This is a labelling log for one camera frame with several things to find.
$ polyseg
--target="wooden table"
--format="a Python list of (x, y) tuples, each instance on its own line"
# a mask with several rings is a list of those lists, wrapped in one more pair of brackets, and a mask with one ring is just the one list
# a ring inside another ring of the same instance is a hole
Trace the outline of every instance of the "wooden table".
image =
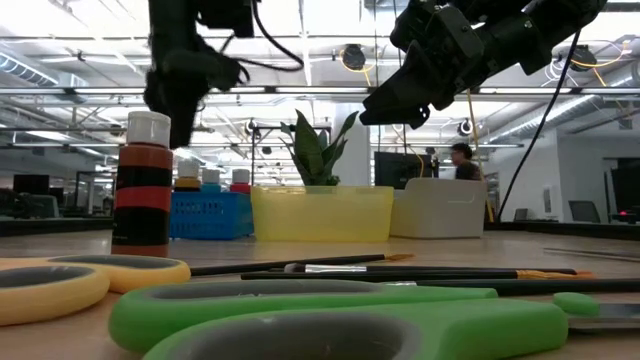
[[(0, 239), (0, 257), (106, 254), (109, 232), (38, 235)], [(567, 267), (591, 270), (597, 276), (636, 277), (640, 264), (545, 253), (543, 248), (570, 248), (640, 253), (640, 242), (587, 239), (519, 232), (487, 233), (482, 239), (401, 240), (389, 243), (256, 243), (177, 241), (171, 256), (194, 266), (225, 265), (309, 257), (372, 253), (413, 253), (394, 264), (433, 266)], [(235, 280), (225, 276), (213, 281)], [(607, 302), (640, 302), (639, 294), (601, 294)], [(118, 348), (108, 337), (107, 320), (118, 295), (78, 314), (53, 321), (0, 328), (0, 359), (134, 360), (141, 356)], [(548, 301), (550, 297), (527, 297)], [(638, 333), (571, 335), (562, 349), (523, 359), (640, 359)]]

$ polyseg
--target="paint bottle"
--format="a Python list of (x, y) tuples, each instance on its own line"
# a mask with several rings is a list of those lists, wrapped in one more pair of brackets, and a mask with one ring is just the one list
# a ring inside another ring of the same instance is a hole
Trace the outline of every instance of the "paint bottle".
[(178, 178), (173, 187), (173, 191), (177, 192), (199, 192), (200, 180), (198, 179), (200, 172), (200, 163), (196, 160), (182, 160), (178, 163)]
[(202, 192), (219, 193), (221, 191), (222, 187), (220, 186), (220, 170), (202, 170)]
[(247, 169), (235, 169), (231, 174), (231, 187), (229, 191), (238, 192), (242, 194), (251, 194), (251, 186), (249, 185), (249, 179), (251, 178), (251, 172)]
[(112, 254), (166, 257), (173, 153), (171, 119), (151, 111), (129, 113), (126, 145), (116, 179)]

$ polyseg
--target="blue plastic basket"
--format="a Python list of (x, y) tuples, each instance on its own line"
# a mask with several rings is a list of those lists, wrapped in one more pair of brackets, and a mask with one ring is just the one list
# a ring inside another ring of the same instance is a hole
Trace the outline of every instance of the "blue plastic basket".
[(221, 192), (171, 194), (169, 236), (197, 240), (232, 240), (253, 234), (249, 195)]

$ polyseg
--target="person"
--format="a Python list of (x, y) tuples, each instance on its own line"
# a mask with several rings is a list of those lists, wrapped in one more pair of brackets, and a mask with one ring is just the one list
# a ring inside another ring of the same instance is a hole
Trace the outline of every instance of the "person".
[(456, 180), (480, 181), (480, 168), (471, 162), (473, 151), (465, 143), (451, 146), (451, 162), (456, 166)]

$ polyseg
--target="yellow container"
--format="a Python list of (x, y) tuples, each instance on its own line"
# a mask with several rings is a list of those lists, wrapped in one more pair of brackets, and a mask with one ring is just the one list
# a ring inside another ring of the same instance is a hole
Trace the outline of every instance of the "yellow container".
[(251, 204), (259, 241), (384, 242), (393, 188), (254, 186)]

